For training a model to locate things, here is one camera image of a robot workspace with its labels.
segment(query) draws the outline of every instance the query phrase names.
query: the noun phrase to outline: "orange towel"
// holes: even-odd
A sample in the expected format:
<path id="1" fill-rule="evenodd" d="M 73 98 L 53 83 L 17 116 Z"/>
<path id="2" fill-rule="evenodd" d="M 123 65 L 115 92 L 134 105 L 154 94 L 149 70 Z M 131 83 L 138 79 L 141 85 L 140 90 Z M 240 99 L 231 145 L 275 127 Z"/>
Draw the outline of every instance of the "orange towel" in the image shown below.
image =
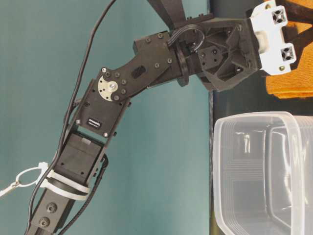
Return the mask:
<path id="1" fill-rule="evenodd" d="M 308 8 L 313 8 L 313 0 L 289 0 Z M 311 27 L 310 24 L 289 22 L 301 33 Z M 269 94 L 280 99 L 313 96 L 313 43 L 304 50 L 298 69 L 279 76 L 268 76 L 266 88 Z"/>

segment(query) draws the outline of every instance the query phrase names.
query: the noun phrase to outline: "screw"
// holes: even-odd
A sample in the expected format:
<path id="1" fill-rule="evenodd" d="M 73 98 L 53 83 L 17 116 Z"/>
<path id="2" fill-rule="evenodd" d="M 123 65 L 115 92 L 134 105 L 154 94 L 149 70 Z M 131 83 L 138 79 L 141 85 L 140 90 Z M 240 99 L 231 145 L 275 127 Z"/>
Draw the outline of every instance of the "screw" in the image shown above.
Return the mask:
<path id="1" fill-rule="evenodd" d="M 55 213 L 57 211 L 57 208 L 58 208 L 57 205 L 55 203 L 51 202 L 47 205 L 47 212 Z"/>
<path id="2" fill-rule="evenodd" d="M 47 217 L 43 217 L 39 220 L 39 225 L 42 228 L 46 228 L 48 227 L 50 224 L 50 220 Z"/>
<path id="3" fill-rule="evenodd" d="M 115 84 L 114 84 L 114 83 L 111 83 L 111 84 L 109 85 L 109 87 L 113 90 L 113 89 L 115 88 Z"/>
<path id="4" fill-rule="evenodd" d="M 114 96 L 114 100 L 115 100 L 115 101 L 118 101 L 118 100 L 119 100 L 119 96 L 118 96 L 118 95 L 115 95 L 115 96 Z"/>

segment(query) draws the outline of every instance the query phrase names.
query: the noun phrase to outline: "wire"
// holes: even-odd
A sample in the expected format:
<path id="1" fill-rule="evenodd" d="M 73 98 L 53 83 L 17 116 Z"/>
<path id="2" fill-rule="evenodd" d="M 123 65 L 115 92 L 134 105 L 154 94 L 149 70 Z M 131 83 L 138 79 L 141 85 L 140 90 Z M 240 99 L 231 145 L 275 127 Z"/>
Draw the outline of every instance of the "wire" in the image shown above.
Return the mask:
<path id="1" fill-rule="evenodd" d="M 27 233 L 29 231 L 29 228 L 30 228 L 30 221 L 31 221 L 32 214 L 33 214 L 34 200 L 35 200 L 36 194 L 38 192 L 38 189 L 39 189 L 40 185 L 42 184 L 42 182 L 44 181 L 44 179 L 46 178 L 46 176 L 49 174 L 49 172 L 55 167 L 57 161 L 59 160 L 59 158 L 61 156 L 61 151 L 63 149 L 63 143 L 64 143 L 64 140 L 65 140 L 65 135 L 66 135 L 67 127 L 68 127 L 68 121 L 69 121 L 69 118 L 70 118 L 71 110 L 73 108 L 73 104 L 74 104 L 74 101 L 76 99 L 76 96 L 77 96 L 77 93 L 78 93 L 78 90 L 79 90 L 79 87 L 80 87 L 80 84 L 81 84 L 81 81 L 82 81 L 82 77 L 83 77 L 83 74 L 84 74 L 84 70 L 85 70 L 85 67 L 86 67 L 86 63 L 87 63 L 87 60 L 88 60 L 88 56 L 89 56 L 89 53 L 90 53 L 90 50 L 91 50 L 91 46 L 92 46 L 92 42 L 93 42 L 95 33 L 96 33 L 97 29 L 99 28 L 102 20 L 106 16 L 107 12 L 109 11 L 109 9 L 112 7 L 112 5 L 115 2 L 116 2 L 116 0 L 111 0 L 110 1 L 109 5 L 104 9 L 104 11 L 102 12 L 101 16 L 97 20 L 96 24 L 94 25 L 94 27 L 93 27 L 93 29 L 92 29 L 92 31 L 90 33 L 90 38 L 89 38 L 89 41 L 88 41 L 88 44 L 87 44 L 87 48 L 86 48 L 86 52 L 85 52 L 85 55 L 84 55 L 84 59 L 83 59 L 83 62 L 81 64 L 81 67 L 79 69 L 79 73 L 78 73 L 78 77 L 77 77 L 77 80 L 76 80 L 75 88 L 74 88 L 73 94 L 71 96 L 70 102 L 68 104 L 65 122 L 63 124 L 62 133 L 61 133 L 61 136 L 60 136 L 60 139 L 59 139 L 57 153 L 56 153 L 56 156 L 54 157 L 50 167 L 45 172 L 45 174 L 42 176 L 42 178 L 39 180 L 39 182 L 35 186 L 34 191 L 33 191 L 32 195 L 31 195 L 31 198 L 30 198 L 30 201 L 29 201 L 29 208 L 28 208 L 28 222 L 27 222 L 27 227 L 26 227 L 24 235 L 27 235 Z"/>
<path id="2" fill-rule="evenodd" d="M 82 213 L 85 211 L 85 209 L 89 205 L 90 201 L 92 200 L 94 194 L 96 193 L 96 191 L 98 189 L 98 186 L 102 180 L 103 174 L 104 174 L 108 164 L 109 164 L 108 158 L 105 156 L 105 160 L 102 163 L 99 175 L 97 176 L 97 179 L 94 183 L 92 191 L 90 192 L 90 195 L 88 196 L 86 202 L 83 204 L 81 209 L 77 212 L 77 214 L 71 219 L 71 221 L 60 231 L 60 233 L 58 235 L 63 235 L 76 222 L 76 220 L 82 215 Z"/>
<path id="3" fill-rule="evenodd" d="M 204 40 L 205 40 L 205 33 L 204 33 L 204 29 L 199 26 L 199 25 L 196 25 L 196 24 L 189 24 L 189 25 L 186 25 L 182 28 L 180 28 L 179 30 L 175 31 L 173 33 L 173 35 L 171 36 L 171 38 L 167 41 L 167 45 L 170 47 L 171 45 L 174 44 L 174 42 L 186 31 L 189 31 L 189 30 L 194 30 L 194 31 L 197 31 L 201 34 L 201 40 L 200 42 L 197 44 L 197 45 L 193 45 L 192 47 L 190 47 L 190 50 L 192 52 L 198 50 L 202 44 L 204 43 Z"/>

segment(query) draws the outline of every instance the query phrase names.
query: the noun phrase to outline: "blue-green background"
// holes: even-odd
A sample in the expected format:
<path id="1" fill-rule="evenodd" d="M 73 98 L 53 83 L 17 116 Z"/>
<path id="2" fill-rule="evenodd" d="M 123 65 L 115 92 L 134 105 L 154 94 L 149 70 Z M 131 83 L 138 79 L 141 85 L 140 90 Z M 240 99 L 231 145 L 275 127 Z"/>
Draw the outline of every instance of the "blue-green background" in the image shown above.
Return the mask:
<path id="1" fill-rule="evenodd" d="M 51 161 L 90 30 L 108 2 L 0 1 L 0 188 Z M 187 16 L 206 13 L 206 0 L 183 2 Z M 101 67 L 133 57 L 134 39 L 165 29 L 146 0 L 118 0 L 96 35 L 80 95 Z M 208 94 L 195 77 L 135 97 L 105 178 L 68 234 L 208 234 L 208 123 Z M 0 199 L 1 235 L 23 234 L 32 190 Z"/>

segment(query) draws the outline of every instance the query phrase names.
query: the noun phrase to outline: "plastic box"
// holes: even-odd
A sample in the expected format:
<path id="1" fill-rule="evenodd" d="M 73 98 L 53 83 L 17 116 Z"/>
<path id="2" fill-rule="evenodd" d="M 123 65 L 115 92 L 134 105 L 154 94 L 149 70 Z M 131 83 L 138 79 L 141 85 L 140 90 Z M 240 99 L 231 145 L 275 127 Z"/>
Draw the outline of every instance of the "plastic box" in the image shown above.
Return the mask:
<path id="1" fill-rule="evenodd" d="M 313 117 L 218 120 L 213 168 L 215 216 L 226 235 L 313 235 Z"/>

